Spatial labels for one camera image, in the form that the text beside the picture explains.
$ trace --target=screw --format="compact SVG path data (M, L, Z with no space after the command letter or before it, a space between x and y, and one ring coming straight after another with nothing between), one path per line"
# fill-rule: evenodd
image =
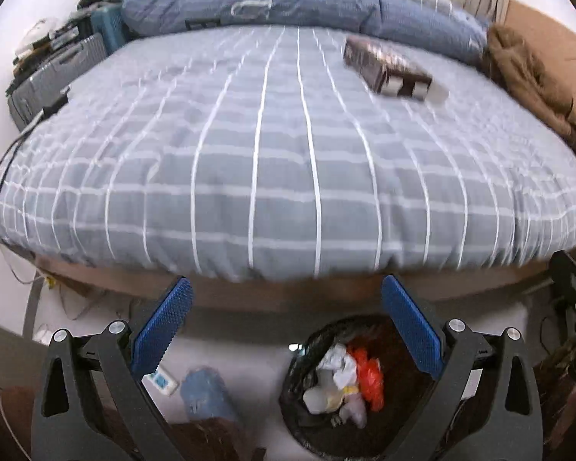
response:
M67 336L68 333L64 329L60 329L59 331L56 331L53 334L53 339L56 340L57 342L64 341Z
M109 332L112 334L120 334L124 328L126 328L126 325L122 321L113 321L109 326Z
M508 328L508 336L514 341L520 340L520 331L516 328Z
M465 331L465 323L461 319L452 319L448 325L450 326L450 329L455 332Z

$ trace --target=gray plaid bedsheet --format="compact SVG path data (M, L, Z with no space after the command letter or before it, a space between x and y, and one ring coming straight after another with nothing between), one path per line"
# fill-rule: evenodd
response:
M134 41L22 146L0 238L89 265L286 280L487 267L576 246L576 158L475 70L396 46L450 92L371 94L342 32Z

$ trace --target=brown box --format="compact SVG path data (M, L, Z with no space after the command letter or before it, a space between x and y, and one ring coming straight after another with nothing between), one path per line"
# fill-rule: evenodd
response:
M381 95L424 100L433 82L432 76L390 46L361 36L348 36L343 60Z

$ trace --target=clutter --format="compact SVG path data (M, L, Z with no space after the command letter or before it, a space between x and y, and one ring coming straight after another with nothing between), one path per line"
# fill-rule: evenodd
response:
M357 428L367 426L367 407L360 393L352 393L345 397L345 404L339 410L339 417L345 423L348 420L354 422Z
M303 402L311 414L334 413L341 407L343 393L324 386L314 386L305 391Z
M379 41L348 36L343 60L379 95L434 103L442 103L448 97L448 91L430 74Z
M371 410L378 413L384 407L384 375L378 359L369 359L364 348L349 348L356 360L359 387Z
M343 358L347 352L348 350L345 345L333 345L327 353L324 354L323 359L318 364L318 369L329 369L329 371L341 369L343 366Z
M345 345L330 347L318 364L318 369L333 371L333 382L339 390L356 384L356 361L347 353Z
M358 428L367 425L367 401L378 413L384 407L384 375L378 359L369 359L365 348L336 343L320 360L318 384L306 390L303 402L310 414L339 411L343 422L351 419Z
M34 50L34 44L43 40L50 32L58 28L58 19L55 17L47 17L40 19L32 29L30 29L20 41L20 44L15 49L17 57L22 56L26 52Z
M98 33L46 61L8 95L8 108L17 128L25 129L43 107L56 103L65 87L106 56L103 38Z

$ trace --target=blue gripper pad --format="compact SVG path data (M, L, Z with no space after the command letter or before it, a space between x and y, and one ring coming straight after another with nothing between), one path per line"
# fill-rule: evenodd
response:
M393 275L382 282L382 306L391 316L418 370L437 380L444 368L442 342Z
M185 277L177 281L132 345L130 372L140 381L154 372L186 314L192 308L194 292Z

